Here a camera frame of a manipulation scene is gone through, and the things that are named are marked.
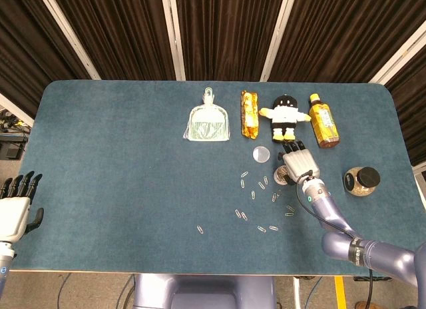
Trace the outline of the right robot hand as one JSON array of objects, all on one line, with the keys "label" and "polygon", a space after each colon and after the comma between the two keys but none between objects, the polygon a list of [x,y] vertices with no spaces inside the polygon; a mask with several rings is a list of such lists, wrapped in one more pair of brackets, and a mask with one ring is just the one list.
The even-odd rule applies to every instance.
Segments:
[{"label": "right robot hand", "polygon": [[284,151],[278,154],[278,159],[283,162],[284,171],[278,172],[286,184],[301,184],[304,174],[311,171],[309,176],[320,177],[320,169],[311,152],[302,141],[286,141],[282,144]]}]

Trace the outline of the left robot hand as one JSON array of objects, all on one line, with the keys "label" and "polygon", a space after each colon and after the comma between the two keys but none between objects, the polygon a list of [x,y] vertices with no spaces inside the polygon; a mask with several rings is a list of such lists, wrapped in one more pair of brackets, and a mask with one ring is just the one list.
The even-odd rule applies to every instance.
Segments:
[{"label": "left robot hand", "polygon": [[43,175],[34,171],[15,178],[7,178],[1,185],[1,242],[14,244],[24,235],[40,227],[44,208],[39,208],[32,222],[29,212]]}]

